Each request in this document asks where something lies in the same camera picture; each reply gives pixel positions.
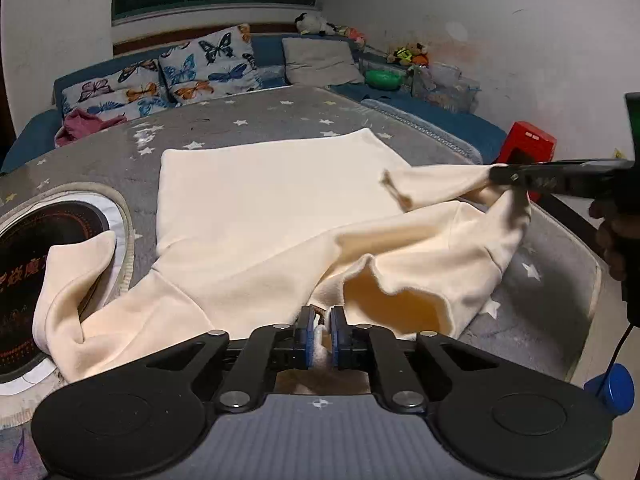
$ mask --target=gray pillow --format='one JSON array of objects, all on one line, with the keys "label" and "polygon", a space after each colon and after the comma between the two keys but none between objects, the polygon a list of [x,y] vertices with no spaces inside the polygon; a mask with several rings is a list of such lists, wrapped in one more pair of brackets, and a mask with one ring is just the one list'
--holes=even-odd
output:
[{"label": "gray pillow", "polygon": [[327,86],[362,83],[364,78],[346,41],[283,38],[287,79],[293,85]]}]

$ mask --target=black cable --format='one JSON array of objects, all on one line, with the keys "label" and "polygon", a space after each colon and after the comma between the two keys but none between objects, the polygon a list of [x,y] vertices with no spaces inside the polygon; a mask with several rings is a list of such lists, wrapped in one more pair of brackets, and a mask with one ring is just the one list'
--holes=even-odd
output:
[{"label": "black cable", "polygon": [[625,343],[626,338],[629,336],[629,334],[631,334],[631,331],[633,330],[633,328],[634,326],[631,323],[629,323],[629,326],[625,330],[625,333],[620,338],[620,341],[618,341],[618,346],[616,346],[616,349],[614,350],[613,355],[611,357],[611,361],[609,361],[609,366],[607,366],[607,371],[604,372],[604,375],[602,376],[602,382],[600,383],[600,386],[598,386],[596,397],[600,395],[602,388],[604,387],[604,383],[607,382],[607,379],[609,378],[609,374],[611,373],[611,369],[613,368],[613,365],[616,363],[616,359],[618,358],[618,354],[620,353],[620,349],[622,348],[622,345]]}]

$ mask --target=green bowl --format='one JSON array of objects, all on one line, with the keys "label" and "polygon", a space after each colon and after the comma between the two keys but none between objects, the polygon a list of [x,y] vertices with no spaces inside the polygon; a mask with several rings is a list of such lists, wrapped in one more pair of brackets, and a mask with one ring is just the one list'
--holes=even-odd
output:
[{"label": "green bowl", "polygon": [[402,76],[386,70],[367,70],[364,81],[378,90],[398,90],[402,85]]}]

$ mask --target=blue gripper pad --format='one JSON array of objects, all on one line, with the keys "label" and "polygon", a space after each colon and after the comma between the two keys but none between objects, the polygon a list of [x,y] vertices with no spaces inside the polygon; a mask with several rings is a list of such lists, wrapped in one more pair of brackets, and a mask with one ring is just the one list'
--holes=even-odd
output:
[{"label": "blue gripper pad", "polygon": [[309,316],[309,321],[306,324],[306,341],[305,341],[305,356],[306,366],[311,368],[314,362],[314,319],[315,314]]},{"label": "blue gripper pad", "polygon": [[334,310],[329,312],[329,327],[331,327],[331,359],[332,366],[338,367],[338,324],[332,319]]}]

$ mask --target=pillow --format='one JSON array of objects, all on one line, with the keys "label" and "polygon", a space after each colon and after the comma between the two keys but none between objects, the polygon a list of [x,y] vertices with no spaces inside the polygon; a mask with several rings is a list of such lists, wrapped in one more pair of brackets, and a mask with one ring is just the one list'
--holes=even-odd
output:
[{"label": "pillow", "polygon": [[158,62],[147,59],[104,77],[82,81],[62,91],[63,113],[82,108],[102,120],[125,115],[145,117],[170,106]]},{"label": "pillow", "polygon": [[169,92],[190,104],[260,88],[249,25],[173,47],[160,57]]},{"label": "pillow", "polygon": [[127,66],[115,74],[82,81],[62,91],[69,111],[83,102],[104,94],[123,89],[143,89],[149,84],[155,84],[156,89],[161,85],[158,62],[155,59],[145,59]]},{"label": "pillow", "polygon": [[293,85],[362,83],[364,78],[346,41],[283,38],[287,79]]}]

